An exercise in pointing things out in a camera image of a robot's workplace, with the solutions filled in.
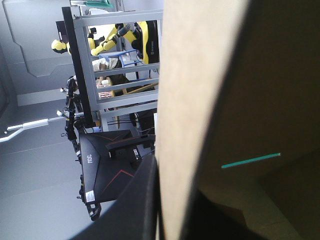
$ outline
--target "cable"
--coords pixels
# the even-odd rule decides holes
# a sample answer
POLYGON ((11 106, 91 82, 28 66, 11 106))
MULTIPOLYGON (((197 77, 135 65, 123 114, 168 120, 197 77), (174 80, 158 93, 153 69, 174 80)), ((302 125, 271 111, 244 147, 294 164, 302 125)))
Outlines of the cable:
POLYGON ((147 156, 148 154, 150 154, 150 153, 152 153, 152 152, 154 152, 155 151, 155 149, 153 149, 152 151, 150 151, 150 152, 148 152, 148 153, 146 153, 145 155, 143 155, 141 158, 144 158, 145 156, 147 156))
POLYGON ((155 128, 155 127, 153 126, 153 127, 150 127, 150 128, 148 128, 148 129, 142 130, 142 131, 140 131, 140 130, 137 129, 137 131, 141 133, 141 132, 145 132, 145 131, 148 131, 148 130, 150 131, 151 129, 154 129, 154 128, 155 128))
POLYGON ((116 125, 116 124, 131 124, 131 122, 130 122, 130 121, 128 121, 128 122, 116 122, 116 123, 108 124, 108 126, 110 126, 110 125, 116 125))

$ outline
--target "gray metal bar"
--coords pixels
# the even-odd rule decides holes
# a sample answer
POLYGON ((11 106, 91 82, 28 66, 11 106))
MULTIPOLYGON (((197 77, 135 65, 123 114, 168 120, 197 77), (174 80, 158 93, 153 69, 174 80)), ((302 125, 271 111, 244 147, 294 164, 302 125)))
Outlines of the gray metal bar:
MULTIPOLYGON (((119 12, 119 11, 116 11, 116 12, 112 12, 112 11, 108 11, 109 13, 106 13, 106 14, 99 14, 99 16, 101 17, 113 17, 113 16, 117 16, 119 14, 127 14, 127 15, 134 15, 134 14, 137 14, 137 13, 157 13, 159 11, 163 11, 162 9, 152 9, 152 10, 141 10, 141 11, 125 11, 125 12, 119 12)), ((90 19, 93 15, 81 15, 81 16, 78 16, 76 19, 79 20, 79 19, 90 19)))
POLYGON ((97 98, 99 97, 94 68, 92 66, 92 57, 90 53, 90 47, 87 38, 86 27, 74 28, 76 41, 80 53, 81 65, 83 69, 83 75, 85 80, 85 86, 88 94, 88 99, 92 111, 97 110, 97 98))
POLYGON ((158 100, 158 90, 115 96, 97 101, 98 110, 158 100))
POLYGON ((118 85, 113 85, 113 86, 99 87, 98 92, 103 93, 103 92, 109 92, 109 91, 113 91, 113 90, 126 89, 126 88, 132 88, 132 87, 137 87, 137 86, 144 86, 147 84, 154 84, 154 83, 158 83, 158 82, 159 82, 159 78, 152 78, 152 79, 141 80, 141 81, 133 81, 133 82, 118 84, 118 85))
POLYGON ((117 23, 134 23, 162 19, 163 10, 146 10, 132 12, 115 12, 91 16, 81 16, 73 21, 75 27, 108 25, 117 23))
POLYGON ((96 78, 98 77, 107 77, 117 74, 126 74, 126 73, 134 73, 134 72, 140 72, 140 71, 148 71, 151 69, 158 69, 160 67, 160 64, 157 63, 151 63, 151 64, 143 64, 138 66, 127 66, 127 67, 121 67, 121 68, 114 68, 109 70, 101 70, 94 72, 94 75, 96 78))
POLYGON ((116 109, 113 111, 106 111, 102 113, 101 118, 104 119, 109 117, 116 117, 116 116, 131 114, 131 113, 137 113, 137 112, 146 111, 149 109, 156 109, 157 104, 158 104, 157 102, 149 102, 149 103, 140 104, 136 106, 124 107, 124 108, 116 109))

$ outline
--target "red line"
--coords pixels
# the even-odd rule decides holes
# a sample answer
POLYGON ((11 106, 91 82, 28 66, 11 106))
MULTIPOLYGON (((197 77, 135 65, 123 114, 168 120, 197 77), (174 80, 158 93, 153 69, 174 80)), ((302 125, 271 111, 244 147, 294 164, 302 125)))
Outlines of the red line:
POLYGON ((132 174, 130 174, 130 173, 128 173, 128 172, 126 172, 126 171, 124 171, 124 170, 121 169, 121 170, 111 179, 111 181, 105 186, 105 188, 103 189, 103 191, 101 192, 101 194, 102 194, 102 193, 107 189, 107 187, 118 177, 118 175, 119 175, 120 173, 124 173, 124 174, 129 175, 130 177, 133 177, 132 174))

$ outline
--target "metal frame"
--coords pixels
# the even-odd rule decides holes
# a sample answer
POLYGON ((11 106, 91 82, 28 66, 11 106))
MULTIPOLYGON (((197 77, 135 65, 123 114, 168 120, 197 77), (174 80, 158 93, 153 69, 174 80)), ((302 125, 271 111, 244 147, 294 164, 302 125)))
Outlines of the metal frame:
POLYGON ((89 43, 87 41, 87 26, 95 25, 107 25, 107 24, 116 24, 116 23, 134 23, 139 21, 151 21, 156 20, 158 23, 158 40, 161 42, 161 25, 160 21, 163 17, 163 10, 146 10, 146 11, 132 11, 132 12, 111 12, 109 14, 100 14, 100 15, 85 15, 85 16, 76 16, 73 19, 74 32, 76 36, 76 42, 78 45, 80 61, 82 65, 82 71, 84 76, 84 82, 86 86, 86 92, 88 95, 88 100, 90 104, 91 111, 99 111, 108 108, 117 108, 127 105, 138 104, 135 107, 127 107, 127 110, 118 109, 113 110, 111 115, 114 114, 128 114, 133 112, 140 112, 147 109, 156 108, 156 103, 149 104, 150 101, 158 100, 158 90, 151 90, 146 92, 139 92, 133 94, 127 94, 112 98, 99 99, 100 92, 107 92, 111 90, 119 90, 124 88, 143 86, 146 84, 152 84, 159 82, 158 78, 147 79, 129 82, 121 85, 108 86, 97 88, 96 78, 104 76, 112 76, 117 74, 133 73, 140 71, 148 71, 153 69, 159 69, 159 63, 152 64, 143 64, 137 66, 128 66, 117 69, 102 70, 94 72, 92 66, 92 56, 89 48, 89 43))

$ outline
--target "black cable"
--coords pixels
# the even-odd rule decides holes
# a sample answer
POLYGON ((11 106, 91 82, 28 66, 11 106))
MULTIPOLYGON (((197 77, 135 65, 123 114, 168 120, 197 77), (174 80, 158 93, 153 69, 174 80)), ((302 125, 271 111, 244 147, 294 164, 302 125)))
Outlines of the black cable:
POLYGON ((108 124, 108 126, 110 125, 116 125, 116 124, 131 124, 132 122, 128 121, 128 122, 116 122, 116 123, 111 123, 111 124, 108 124))

